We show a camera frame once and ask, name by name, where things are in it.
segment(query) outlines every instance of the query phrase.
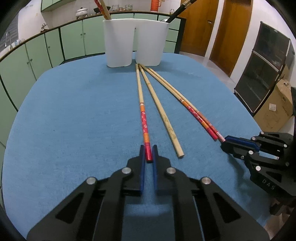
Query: white container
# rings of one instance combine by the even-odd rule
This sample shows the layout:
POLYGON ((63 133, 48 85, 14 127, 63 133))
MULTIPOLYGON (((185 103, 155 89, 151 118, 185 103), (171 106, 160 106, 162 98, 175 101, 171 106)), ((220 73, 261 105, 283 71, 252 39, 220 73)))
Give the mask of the white container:
POLYGON ((135 28, 138 32, 136 62, 148 66, 160 64, 169 23, 147 19, 104 20, 104 38, 109 67, 132 63, 135 28))

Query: sink faucet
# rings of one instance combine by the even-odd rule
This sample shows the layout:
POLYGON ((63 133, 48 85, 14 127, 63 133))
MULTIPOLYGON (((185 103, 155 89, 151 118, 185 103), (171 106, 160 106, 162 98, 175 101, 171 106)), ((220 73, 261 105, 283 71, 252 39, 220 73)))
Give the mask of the sink faucet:
POLYGON ((11 36, 10 36, 10 32, 9 32, 9 31, 6 32, 6 38, 5 38, 5 46, 4 46, 4 48, 7 47, 6 41, 7 41, 7 35, 8 35, 8 34, 9 34, 10 50, 12 50, 11 36))

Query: tile floor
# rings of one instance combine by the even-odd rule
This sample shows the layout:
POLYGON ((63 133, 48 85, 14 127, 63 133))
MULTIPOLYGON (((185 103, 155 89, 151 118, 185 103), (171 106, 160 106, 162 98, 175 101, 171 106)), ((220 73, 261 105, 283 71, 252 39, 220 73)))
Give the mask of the tile floor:
POLYGON ((206 67, 209 71, 211 71, 214 75, 218 77, 220 81, 222 81, 232 92, 234 91, 234 88, 236 86, 236 83, 228 77, 217 65, 215 65, 211 60, 191 54, 191 53, 185 53, 185 52, 180 52, 182 55, 186 55, 197 62, 201 63, 204 67, 206 67))

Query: blue table surface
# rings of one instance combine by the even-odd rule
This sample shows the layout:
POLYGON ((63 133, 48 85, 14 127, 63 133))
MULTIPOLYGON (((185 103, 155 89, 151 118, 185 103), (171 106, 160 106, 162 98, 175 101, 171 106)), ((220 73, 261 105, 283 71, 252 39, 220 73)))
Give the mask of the blue table surface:
MULTIPOLYGON (((250 138, 260 128, 218 78, 189 57, 164 53, 162 77, 191 101, 223 136, 250 138)), ((241 160, 224 153, 195 118, 147 74, 185 156, 179 160, 141 76, 151 145, 187 176, 213 179, 265 225, 270 197, 250 180, 241 160)), ((106 56, 69 62, 45 72, 13 123, 3 164, 3 198, 12 223, 28 231, 87 177, 102 179, 137 156, 143 136, 135 62, 109 68, 106 56)), ((154 194, 146 165, 142 197, 126 199, 122 240, 174 240, 170 197, 154 194)))

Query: silver bolt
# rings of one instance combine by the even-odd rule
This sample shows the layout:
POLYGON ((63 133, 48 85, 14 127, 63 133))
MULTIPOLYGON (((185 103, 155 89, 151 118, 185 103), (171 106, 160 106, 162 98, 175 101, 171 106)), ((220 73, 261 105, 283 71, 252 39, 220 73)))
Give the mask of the silver bolt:
POLYGON ((205 185, 208 185, 211 183, 211 179, 208 178, 208 177, 203 177, 202 178, 202 183, 205 184, 205 185))
POLYGON ((121 171, 123 174, 130 174, 131 173, 131 169, 129 167, 124 167, 121 171))
POLYGON ((173 168, 173 167, 169 167, 169 168, 167 169, 167 173, 168 173, 168 174, 175 174, 175 173, 176 173, 176 169, 173 168))
POLYGON ((87 183, 88 185, 93 185, 93 184, 95 184, 95 182, 96 182, 96 179, 95 179, 94 177, 89 177, 89 178, 86 180, 86 183, 87 183))

